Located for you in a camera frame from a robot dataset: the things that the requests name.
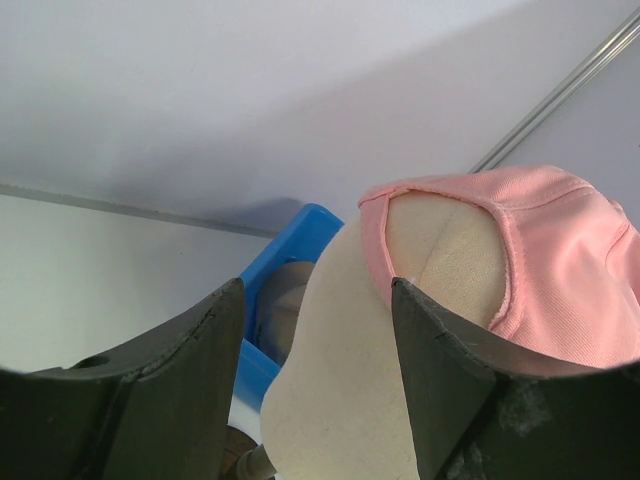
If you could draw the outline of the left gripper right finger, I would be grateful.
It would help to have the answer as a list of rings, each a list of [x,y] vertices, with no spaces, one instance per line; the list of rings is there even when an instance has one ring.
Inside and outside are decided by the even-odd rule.
[[[395,279],[392,314],[423,479],[635,479],[639,367],[511,343]]]

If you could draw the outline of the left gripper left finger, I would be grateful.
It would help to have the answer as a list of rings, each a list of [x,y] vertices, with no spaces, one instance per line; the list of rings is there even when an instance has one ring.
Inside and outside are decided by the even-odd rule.
[[[215,479],[244,334],[233,279],[76,365],[1,374],[5,479]]]

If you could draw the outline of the pink baseball cap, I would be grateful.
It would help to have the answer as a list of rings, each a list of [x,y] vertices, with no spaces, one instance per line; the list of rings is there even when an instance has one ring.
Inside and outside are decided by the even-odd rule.
[[[359,201],[365,261],[384,303],[396,273],[387,246],[392,199],[410,192],[489,213],[506,249],[506,292],[492,333],[598,368],[639,358],[639,233],[622,207],[554,166],[412,178]]]

